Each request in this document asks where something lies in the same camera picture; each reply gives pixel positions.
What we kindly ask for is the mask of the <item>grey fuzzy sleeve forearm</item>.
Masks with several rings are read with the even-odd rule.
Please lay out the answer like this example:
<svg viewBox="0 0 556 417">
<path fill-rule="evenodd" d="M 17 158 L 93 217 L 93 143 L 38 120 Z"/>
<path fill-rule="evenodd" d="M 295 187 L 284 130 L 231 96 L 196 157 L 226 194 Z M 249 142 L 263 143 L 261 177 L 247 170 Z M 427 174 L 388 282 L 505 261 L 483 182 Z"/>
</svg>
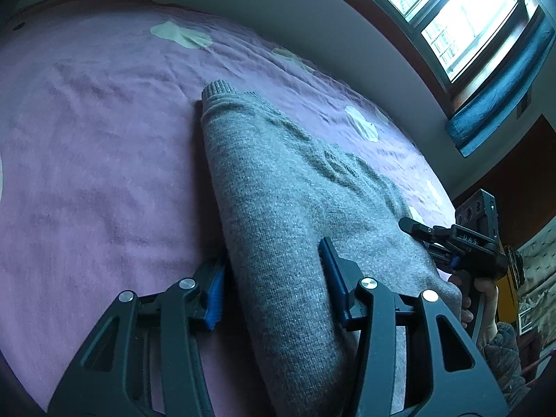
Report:
<svg viewBox="0 0 556 417">
<path fill-rule="evenodd" d="M 527 395 L 530 388 L 521 376 L 521 362 L 514 328 L 505 322 L 497 324 L 496 335 L 480 345 L 491 373 L 499 385 L 508 408 L 514 409 Z"/>
</svg>

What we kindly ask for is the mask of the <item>person's right hand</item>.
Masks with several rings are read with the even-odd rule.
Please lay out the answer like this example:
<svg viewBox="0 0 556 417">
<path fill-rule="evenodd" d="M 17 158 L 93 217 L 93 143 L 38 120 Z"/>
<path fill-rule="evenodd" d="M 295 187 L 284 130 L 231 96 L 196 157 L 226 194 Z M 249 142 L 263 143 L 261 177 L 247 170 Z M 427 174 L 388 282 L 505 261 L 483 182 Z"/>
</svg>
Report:
<svg viewBox="0 0 556 417">
<path fill-rule="evenodd" d="M 477 346 L 484 348 L 486 344 L 492 342 L 498 333 L 496 321 L 499 288 L 492 280 L 476 279 L 473 284 L 466 285 L 463 275 L 453 274 L 449 277 L 449 283 L 455 285 L 462 295 L 462 308 L 460 312 L 460 321 L 464 328 L 474 323 L 477 329 Z M 481 324 L 476 323 L 477 310 L 474 308 L 475 303 L 479 302 L 483 297 L 482 321 Z"/>
</svg>

